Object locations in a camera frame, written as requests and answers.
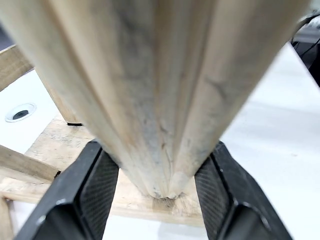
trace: clamp jaw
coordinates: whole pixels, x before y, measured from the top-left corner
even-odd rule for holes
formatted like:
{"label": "clamp jaw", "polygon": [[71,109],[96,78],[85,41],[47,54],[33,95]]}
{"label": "clamp jaw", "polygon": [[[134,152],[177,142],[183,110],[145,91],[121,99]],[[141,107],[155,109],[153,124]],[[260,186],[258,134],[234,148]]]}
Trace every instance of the clamp jaw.
{"label": "clamp jaw", "polygon": [[[118,166],[95,140],[51,184],[15,240],[101,240]],[[209,240],[291,240],[257,182],[219,142],[194,176]]]}

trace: wooden leg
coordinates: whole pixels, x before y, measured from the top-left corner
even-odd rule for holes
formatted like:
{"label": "wooden leg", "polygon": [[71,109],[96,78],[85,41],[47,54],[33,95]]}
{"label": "wooden leg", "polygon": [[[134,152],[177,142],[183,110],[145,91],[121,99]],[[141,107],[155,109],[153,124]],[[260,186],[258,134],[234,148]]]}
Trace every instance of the wooden leg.
{"label": "wooden leg", "polygon": [[0,51],[0,91],[33,68],[16,45]]}
{"label": "wooden leg", "polygon": [[24,53],[156,198],[182,192],[309,3],[0,2],[1,22]]}
{"label": "wooden leg", "polygon": [[0,197],[0,240],[12,240],[13,238],[14,231],[7,200]]}
{"label": "wooden leg", "polygon": [[75,111],[73,111],[69,106],[66,105],[66,101],[58,95],[58,93],[52,88],[52,86],[45,80],[43,75],[40,74],[37,69],[35,70],[66,123],[70,126],[82,126],[82,123],[76,116]]}
{"label": "wooden leg", "polygon": [[58,169],[0,145],[0,175],[33,183],[51,183]]}

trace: wooden plank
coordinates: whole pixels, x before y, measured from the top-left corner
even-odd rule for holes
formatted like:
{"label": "wooden plank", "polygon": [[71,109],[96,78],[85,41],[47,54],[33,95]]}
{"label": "wooden plank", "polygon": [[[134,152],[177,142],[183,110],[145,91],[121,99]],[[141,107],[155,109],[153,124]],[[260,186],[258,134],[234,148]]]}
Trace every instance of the wooden plank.
{"label": "wooden plank", "polygon": [[[80,154],[93,136],[84,126],[67,126],[59,114],[37,138],[26,155],[54,165],[60,170],[67,168]],[[0,183],[0,195],[7,199],[37,203],[49,184],[28,183],[5,178]],[[111,214],[159,220],[169,223],[203,226],[201,209],[195,188],[190,181],[178,199],[155,199],[143,195],[120,170]]]}
{"label": "wooden plank", "polygon": [[36,73],[38,74],[39,78],[41,79],[41,82],[43,83],[45,89],[49,93],[51,99],[53,100],[54,104],[58,108],[59,112],[63,116],[64,120],[68,124],[81,124],[81,121],[76,116],[75,111],[72,110],[66,103],[66,101],[57,93],[56,90],[50,86],[50,84],[45,80],[42,74],[39,73],[37,70]]}
{"label": "wooden plank", "polygon": [[51,183],[58,169],[0,145],[0,174],[22,181]]}
{"label": "wooden plank", "polygon": [[0,51],[0,91],[33,69],[16,45]]}
{"label": "wooden plank", "polygon": [[0,197],[0,240],[14,239],[10,211],[5,198]]}
{"label": "wooden plank", "polygon": [[130,180],[173,199],[309,2],[2,1],[7,31]]}

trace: white surface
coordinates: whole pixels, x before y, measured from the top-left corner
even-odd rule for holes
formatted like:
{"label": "white surface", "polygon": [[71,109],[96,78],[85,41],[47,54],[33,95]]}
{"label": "white surface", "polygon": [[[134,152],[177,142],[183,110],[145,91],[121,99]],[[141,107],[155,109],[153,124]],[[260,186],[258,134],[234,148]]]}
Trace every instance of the white surface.
{"label": "white surface", "polygon": [[[0,144],[21,153],[57,112],[34,72],[22,79],[0,93],[0,102],[10,103],[0,106]],[[31,117],[17,123],[6,123],[1,118],[9,109],[25,102],[37,104]],[[320,90],[289,45],[281,50],[221,140],[258,181],[293,238],[319,239]],[[12,204],[16,230],[33,208],[28,203]],[[104,239],[132,238],[207,239],[200,227],[109,217]]]}

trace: black object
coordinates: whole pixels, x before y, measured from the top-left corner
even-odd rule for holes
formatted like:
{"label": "black object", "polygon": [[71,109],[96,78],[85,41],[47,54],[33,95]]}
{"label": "black object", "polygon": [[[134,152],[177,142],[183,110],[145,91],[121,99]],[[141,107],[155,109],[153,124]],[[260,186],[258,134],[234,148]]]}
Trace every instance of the black object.
{"label": "black object", "polygon": [[[53,181],[16,240],[101,240],[118,166],[96,141]],[[256,181],[217,144],[195,175],[209,240],[291,240]]]}
{"label": "black object", "polygon": [[12,117],[12,119],[13,119],[13,120],[20,119],[20,118],[23,118],[24,116],[26,116],[26,115],[28,115],[28,114],[29,114],[29,111],[28,111],[28,110],[22,110],[22,111],[17,112],[17,113]]}
{"label": "black object", "polygon": [[81,127],[82,126],[82,123],[70,123],[70,122],[67,122],[66,124],[68,126],[74,126],[74,127]]}
{"label": "black object", "polygon": [[118,166],[90,141],[54,179],[16,240],[100,240],[114,198]]}
{"label": "black object", "polygon": [[209,240],[291,240],[253,177],[219,142],[195,174]]}

